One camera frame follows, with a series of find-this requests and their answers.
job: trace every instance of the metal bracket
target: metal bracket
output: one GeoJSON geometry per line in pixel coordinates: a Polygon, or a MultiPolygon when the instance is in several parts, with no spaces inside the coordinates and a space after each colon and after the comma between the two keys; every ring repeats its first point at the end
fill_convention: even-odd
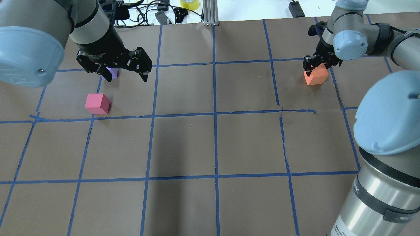
{"type": "Polygon", "coordinates": [[[205,26],[219,25],[217,0],[203,0],[203,18],[205,26]]]}

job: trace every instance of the white surface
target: white surface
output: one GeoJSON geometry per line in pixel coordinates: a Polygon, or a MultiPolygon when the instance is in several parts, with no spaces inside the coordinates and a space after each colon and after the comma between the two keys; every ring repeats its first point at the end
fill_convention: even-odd
{"type": "MultiPolygon", "coordinates": [[[[197,13],[202,12],[202,0],[197,13]]],[[[124,2],[137,2],[137,0],[125,0],[124,2]]],[[[218,17],[220,21],[245,21],[273,18],[291,18],[289,3],[291,0],[218,0],[218,17]]],[[[336,0],[299,0],[306,17],[330,16],[335,7],[336,0]]],[[[180,0],[170,0],[170,4],[180,6],[180,0]]],[[[420,12],[420,0],[370,0],[365,14],[398,13],[398,12],[420,12]]],[[[152,11],[148,14],[149,23],[159,24],[152,11]]],[[[174,22],[174,15],[171,9],[165,14],[174,22]]],[[[132,19],[137,18],[134,11],[132,19]]],[[[201,19],[192,13],[184,19],[183,23],[197,23],[201,19]]]]}

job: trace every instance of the power adapter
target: power adapter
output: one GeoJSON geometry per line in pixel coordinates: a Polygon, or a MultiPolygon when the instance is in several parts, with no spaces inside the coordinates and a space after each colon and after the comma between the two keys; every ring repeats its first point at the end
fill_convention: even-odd
{"type": "Polygon", "coordinates": [[[299,2],[291,2],[289,3],[289,10],[293,18],[297,17],[305,17],[305,14],[302,11],[302,8],[300,7],[299,2]]]}

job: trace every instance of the label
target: label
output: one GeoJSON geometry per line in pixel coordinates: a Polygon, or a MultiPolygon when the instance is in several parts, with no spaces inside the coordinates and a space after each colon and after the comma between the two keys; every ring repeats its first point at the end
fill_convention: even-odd
{"type": "Polygon", "coordinates": [[[331,236],[357,236],[347,228],[339,215],[334,228],[331,230],[331,236]]]}

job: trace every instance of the pink cube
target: pink cube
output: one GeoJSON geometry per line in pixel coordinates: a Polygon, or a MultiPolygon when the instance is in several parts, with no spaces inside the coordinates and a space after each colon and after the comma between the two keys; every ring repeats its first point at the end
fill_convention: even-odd
{"type": "Polygon", "coordinates": [[[107,69],[108,69],[109,72],[111,72],[112,79],[118,78],[118,68],[117,67],[112,67],[112,68],[107,67],[107,69]]]}
{"type": "Polygon", "coordinates": [[[110,101],[103,93],[88,94],[86,108],[93,115],[108,114],[110,101]]]}

